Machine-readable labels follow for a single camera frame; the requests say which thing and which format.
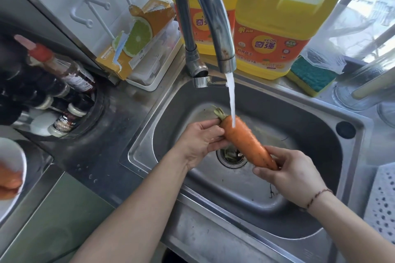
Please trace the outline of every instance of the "white bowl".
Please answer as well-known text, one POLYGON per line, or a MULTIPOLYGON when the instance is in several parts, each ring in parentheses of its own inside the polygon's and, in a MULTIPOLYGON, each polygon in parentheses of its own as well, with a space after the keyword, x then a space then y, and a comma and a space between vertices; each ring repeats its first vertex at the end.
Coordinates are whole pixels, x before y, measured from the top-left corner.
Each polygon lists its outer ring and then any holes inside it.
POLYGON ((23 149, 13 140, 0 137, 0 162, 12 171, 22 171, 22 185, 18 194, 9 200, 0 201, 0 222, 8 215, 17 202, 26 180, 26 156, 23 149))

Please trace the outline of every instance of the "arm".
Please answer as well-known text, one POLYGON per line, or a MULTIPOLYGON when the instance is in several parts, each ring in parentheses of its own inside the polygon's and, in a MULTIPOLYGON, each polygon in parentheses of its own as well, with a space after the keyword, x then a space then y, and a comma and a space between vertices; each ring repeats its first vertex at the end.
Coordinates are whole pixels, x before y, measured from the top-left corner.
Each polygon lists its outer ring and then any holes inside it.
POLYGON ((228 145, 219 119, 189 124, 141 185, 84 242, 72 263, 149 262, 186 173, 228 145))
MULTIPOLYGON (((276 162, 282 168, 280 171, 271 171, 255 167, 253 173, 276 186, 289 201, 306 208, 315 194, 326 188, 311 159, 300 151, 265 147, 276 156, 276 162)), ((322 224, 347 262, 394 261, 395 246, 331 192, 321 193, 308 212, 322 224)))

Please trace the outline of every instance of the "drain strainer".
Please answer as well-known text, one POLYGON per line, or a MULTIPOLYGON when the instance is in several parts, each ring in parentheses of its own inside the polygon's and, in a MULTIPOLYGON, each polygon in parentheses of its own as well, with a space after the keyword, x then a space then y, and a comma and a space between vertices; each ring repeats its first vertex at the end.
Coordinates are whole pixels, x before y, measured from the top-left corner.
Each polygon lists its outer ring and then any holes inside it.
POLYGON ((234 145, 217 151, 218 160, 228 168, 240 168, 247 163, 244 155, 234 145))

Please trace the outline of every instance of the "hand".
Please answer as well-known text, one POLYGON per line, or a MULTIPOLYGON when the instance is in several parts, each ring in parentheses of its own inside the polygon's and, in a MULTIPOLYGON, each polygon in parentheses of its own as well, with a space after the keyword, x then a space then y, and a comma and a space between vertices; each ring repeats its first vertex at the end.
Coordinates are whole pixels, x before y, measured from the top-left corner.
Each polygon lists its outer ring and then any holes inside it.
POLYGON ((276 156, 275 161, 282 167, 272 171, 263 167, 254 167, 252 172, 273 184, 280 194, 299 207, 306 208, 316 193, 326 188, 321 175, 310 157, 301 151, 265 146, 276 156))
POLYGON ((172 150, 186 160, 188 170, 197 166, 209 152, 229 145, 223 137, 225 130, 218 126, 220 122, 220 119, 214 119, 191 123, 181 134, 172 150))

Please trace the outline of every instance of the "lime slice image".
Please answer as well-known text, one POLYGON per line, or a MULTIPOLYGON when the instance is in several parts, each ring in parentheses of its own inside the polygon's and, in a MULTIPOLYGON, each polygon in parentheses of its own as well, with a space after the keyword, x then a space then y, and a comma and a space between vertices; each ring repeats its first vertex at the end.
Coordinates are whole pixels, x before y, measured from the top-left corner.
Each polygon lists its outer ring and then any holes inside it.
POLYGON ((119 40, 121 39, 121 36, 122 36, 123 32, 124 31, 121 31, 120 34, 113 40, 112 46, 113 46, 114 50, 116 50, 116 48, 118 47, 119 40))
POLYGON ((130 57, 135 57, 152 39, 152 29, 148 21, 141 17, 134 18, 136 19, 136 22, 133 25, 129 38, 123 48, 125 53, 130 57))

